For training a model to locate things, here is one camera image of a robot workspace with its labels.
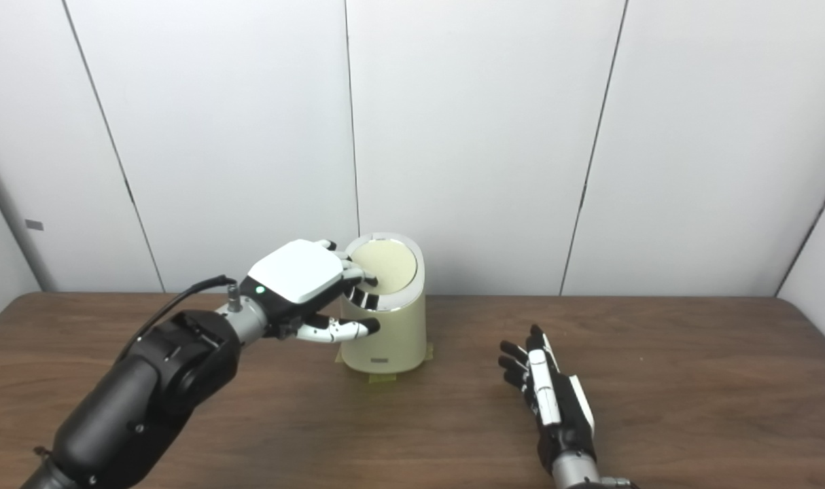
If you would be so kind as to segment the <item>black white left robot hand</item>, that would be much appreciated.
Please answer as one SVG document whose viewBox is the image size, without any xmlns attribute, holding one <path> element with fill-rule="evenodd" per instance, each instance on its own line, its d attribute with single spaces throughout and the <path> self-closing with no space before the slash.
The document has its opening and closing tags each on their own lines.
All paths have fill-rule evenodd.
<svg viewBox="0 0 825 489">
<path fill-rule="evenodd" d="M 243 279 L 241 292 L 264 314 L 263 338 L 338 343 L 381 330 L 376 318 L 338 319 L 321 313 L 362 283 L 379 281 L 338 251 L 335 242 L 298 239 L 258 260 Z"/>
</svg>

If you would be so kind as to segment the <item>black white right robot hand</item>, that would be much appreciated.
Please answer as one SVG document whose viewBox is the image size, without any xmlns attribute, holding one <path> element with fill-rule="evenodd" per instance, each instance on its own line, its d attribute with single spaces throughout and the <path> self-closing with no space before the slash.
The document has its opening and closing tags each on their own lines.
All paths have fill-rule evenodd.
<svg viewBox="0 0 825 489">
<path fill-rule="evenodd" d="M 595 421 L 577 376 L 562 374 L 548 337 L 533 324 L 519 346 L 503 340 L 497 364 L 506 383 L 517 389 L 533 412 L 539 431 L 537 452 L 549 474 L 564 455 L 596 459 Z"/>
</svg>

